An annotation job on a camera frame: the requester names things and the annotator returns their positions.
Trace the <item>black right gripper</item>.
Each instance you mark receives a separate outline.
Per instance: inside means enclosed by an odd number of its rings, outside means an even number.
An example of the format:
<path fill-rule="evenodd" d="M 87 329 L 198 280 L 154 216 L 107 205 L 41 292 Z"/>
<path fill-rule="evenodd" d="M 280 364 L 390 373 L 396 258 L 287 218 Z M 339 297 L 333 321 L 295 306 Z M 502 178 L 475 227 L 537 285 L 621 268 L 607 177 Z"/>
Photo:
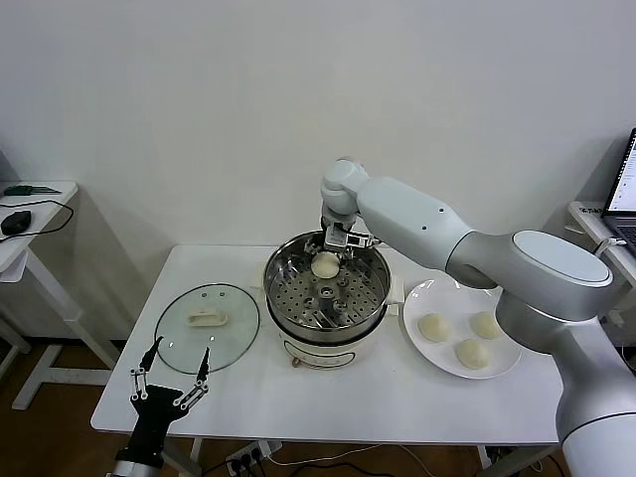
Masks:
<path fill-rule="evenodd" d="M 338 252 L 341 263 L 354 258 L 355 249 L 347 246 L 348 230 L 342 223 L 328 225 L 324 231 L 325 248 L 343 248 Z M 320 238 L 309 238 L 304 244 L 304 251 L 308 254 L 317 254 L 322 251 L 322 240 Z"/>

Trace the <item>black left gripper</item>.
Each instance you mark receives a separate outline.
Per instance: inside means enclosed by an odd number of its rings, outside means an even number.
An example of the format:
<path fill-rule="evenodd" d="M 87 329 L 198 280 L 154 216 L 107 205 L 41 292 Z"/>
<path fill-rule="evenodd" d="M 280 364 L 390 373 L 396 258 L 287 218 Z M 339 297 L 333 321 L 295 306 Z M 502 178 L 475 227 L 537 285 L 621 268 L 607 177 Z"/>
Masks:
<path fill-rule="evenodd" d="M 139 365 L 130 370 L 130 398 L 137 412 L 137 421 L 128 443 L 116 454 L 117 461 L 144 465 L 163 465 L 162 452 L 170 424 L 185 415 L 210 390 L 210 349 L 207 348 L 196 374 L 194 386 L 187 392 L 149 385 L 147 374 L 157 356 L 164 337 L 159 336 L 144 353 Z"/>

